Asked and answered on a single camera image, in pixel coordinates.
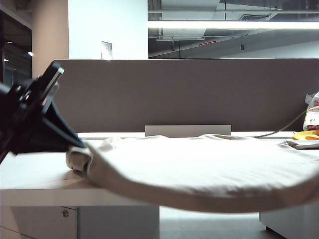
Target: beige cloth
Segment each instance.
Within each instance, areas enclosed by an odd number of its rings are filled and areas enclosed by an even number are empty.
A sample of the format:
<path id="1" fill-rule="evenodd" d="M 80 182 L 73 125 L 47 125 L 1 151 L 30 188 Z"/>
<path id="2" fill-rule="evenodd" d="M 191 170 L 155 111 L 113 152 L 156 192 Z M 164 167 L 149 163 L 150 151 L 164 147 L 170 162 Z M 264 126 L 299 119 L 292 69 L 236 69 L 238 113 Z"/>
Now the beige cloth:
<path id="1" fill-rule="evenodd" d="M 68 167 L 117 194 L 193 211 L 267 211 L 316 200 L 319 157 L 294 142 L 206 134 L 109 138 L 73 148 Z"/>

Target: plastic bag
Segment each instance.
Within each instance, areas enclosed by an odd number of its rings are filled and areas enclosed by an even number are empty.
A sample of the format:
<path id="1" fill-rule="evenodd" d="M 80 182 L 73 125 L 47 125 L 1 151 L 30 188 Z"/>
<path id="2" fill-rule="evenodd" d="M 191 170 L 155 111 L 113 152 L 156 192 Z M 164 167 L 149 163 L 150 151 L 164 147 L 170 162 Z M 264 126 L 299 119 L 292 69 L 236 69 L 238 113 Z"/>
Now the plastic bag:
<path id="1" fill-rule="evenodd" d="M 304 131 L 319 129 L 319 92 L 306 95 L 305 103 L 308 104 L 304 121 Z"/>

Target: yellow object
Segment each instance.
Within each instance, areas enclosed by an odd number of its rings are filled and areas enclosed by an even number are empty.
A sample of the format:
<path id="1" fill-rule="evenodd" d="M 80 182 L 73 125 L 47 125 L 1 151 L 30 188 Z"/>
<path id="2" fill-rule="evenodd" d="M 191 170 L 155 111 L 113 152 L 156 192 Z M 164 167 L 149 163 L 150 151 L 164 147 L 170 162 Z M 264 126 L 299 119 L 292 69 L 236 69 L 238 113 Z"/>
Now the yellow object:
<path id="1" fill-rule="evenodd" d="M 293 139 L 319 139 L 319 130 L 301 131 L 295 133 Z"/>

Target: cubicle partition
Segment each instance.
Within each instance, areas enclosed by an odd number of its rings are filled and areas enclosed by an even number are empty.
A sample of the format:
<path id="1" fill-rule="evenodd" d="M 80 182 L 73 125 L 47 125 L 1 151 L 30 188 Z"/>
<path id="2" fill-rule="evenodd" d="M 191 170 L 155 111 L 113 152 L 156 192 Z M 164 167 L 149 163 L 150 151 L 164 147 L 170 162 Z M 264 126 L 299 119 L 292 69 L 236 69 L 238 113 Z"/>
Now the cubicle partition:
<path id="1" fill-rule="evenodd" d="M 55 102 L 77 132 L 231 124 L 277 130 L 319 91 L 318 59 L 60 60 Z M 287 130 L 302 130 L 300 118 Z"/>

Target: fluorescent light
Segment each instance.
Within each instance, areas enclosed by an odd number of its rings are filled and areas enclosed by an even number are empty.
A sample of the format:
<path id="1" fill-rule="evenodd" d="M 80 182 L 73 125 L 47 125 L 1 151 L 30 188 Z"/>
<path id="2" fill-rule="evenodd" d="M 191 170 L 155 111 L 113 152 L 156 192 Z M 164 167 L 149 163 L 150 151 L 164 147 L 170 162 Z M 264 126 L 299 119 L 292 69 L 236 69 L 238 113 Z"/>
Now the fluorescent light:
<path id="1" fill-rule="evenodd" d="M 311 21 L 148 21 L 149 28 L 211 28 L 211 29 L 319 29 L 319 22 Z"/>

